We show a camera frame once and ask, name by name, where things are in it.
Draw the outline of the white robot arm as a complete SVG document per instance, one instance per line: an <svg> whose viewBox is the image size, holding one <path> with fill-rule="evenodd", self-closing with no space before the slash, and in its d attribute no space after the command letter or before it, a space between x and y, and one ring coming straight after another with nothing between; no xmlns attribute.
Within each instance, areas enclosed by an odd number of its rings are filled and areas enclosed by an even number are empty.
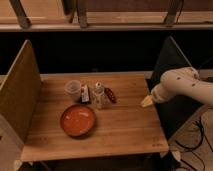
<svg viewBox="0 0 213 171"><path fill-rule="evenodd" d="M202 81L193 67L171 69L164 72L160 82L142 101L142 107L164 103L177 95L185 95L213 107L213 83Z"/></svg>

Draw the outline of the tan wooden stick gripper finger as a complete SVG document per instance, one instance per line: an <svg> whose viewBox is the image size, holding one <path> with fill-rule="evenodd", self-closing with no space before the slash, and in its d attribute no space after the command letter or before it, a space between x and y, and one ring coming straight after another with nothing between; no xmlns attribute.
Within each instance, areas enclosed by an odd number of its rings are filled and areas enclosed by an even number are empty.
<svg viewBox="0 0 213 171"><path fill-rule="evenodd" d="M151 106L153 105L154 102L153 102L153 99L152 99L152 96L151 95L147 95L142 101L141 101L141 106L143 108L145 107L148 107L148 106Z"/></svg>

